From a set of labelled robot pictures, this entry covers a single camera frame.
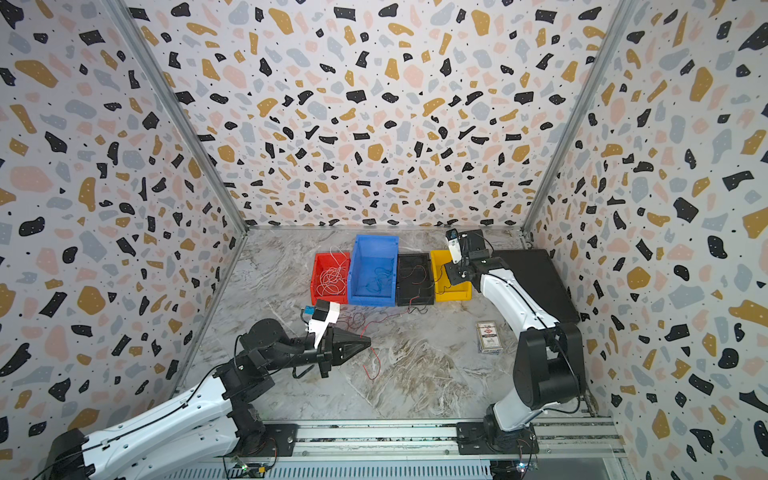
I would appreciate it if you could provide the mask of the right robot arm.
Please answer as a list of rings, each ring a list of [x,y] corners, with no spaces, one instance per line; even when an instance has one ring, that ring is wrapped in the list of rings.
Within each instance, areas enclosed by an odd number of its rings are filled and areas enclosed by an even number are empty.
[[[586,390],[577,312],[548,254],[541,249],[499,254],[481,230],[445,234],[451,285],[471,284],[517,337],[513,387],[484,417],[484,440],[499,453],[533,443],[531,422],[563,412]]]

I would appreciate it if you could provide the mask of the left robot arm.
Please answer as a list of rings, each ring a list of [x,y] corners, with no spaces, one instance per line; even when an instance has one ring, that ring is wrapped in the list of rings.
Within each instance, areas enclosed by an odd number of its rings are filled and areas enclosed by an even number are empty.
[[[275,373],[317,366],[323,377],[368,349],[370,338],[329,326],[291,338],[276,319],[241,335],[240,350],[195,387],[113,427],[74,428],[51,444],[40,479],[150,479],[210,457],[277,453],[279,442],[253,403]]]

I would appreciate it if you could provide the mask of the blue playing card box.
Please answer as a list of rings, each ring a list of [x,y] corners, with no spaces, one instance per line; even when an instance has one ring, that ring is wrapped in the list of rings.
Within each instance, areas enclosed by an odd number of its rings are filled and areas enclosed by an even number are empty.
[[[493,321],[480,321],[476,324],[478,349],[482,354],[499,354],[504,350],[498,327]]]

